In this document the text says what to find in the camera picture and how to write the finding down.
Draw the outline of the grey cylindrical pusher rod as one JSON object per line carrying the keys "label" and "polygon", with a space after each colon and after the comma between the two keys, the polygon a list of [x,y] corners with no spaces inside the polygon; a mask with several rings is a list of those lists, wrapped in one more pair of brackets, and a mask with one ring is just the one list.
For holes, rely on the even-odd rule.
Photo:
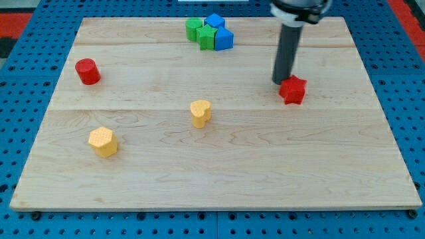
{"label": "grey cylindrical pusher rod", "polygon": [[303,27],[282,24],[272,74],[272,80],[277,85],[291,76],[302,30]]}

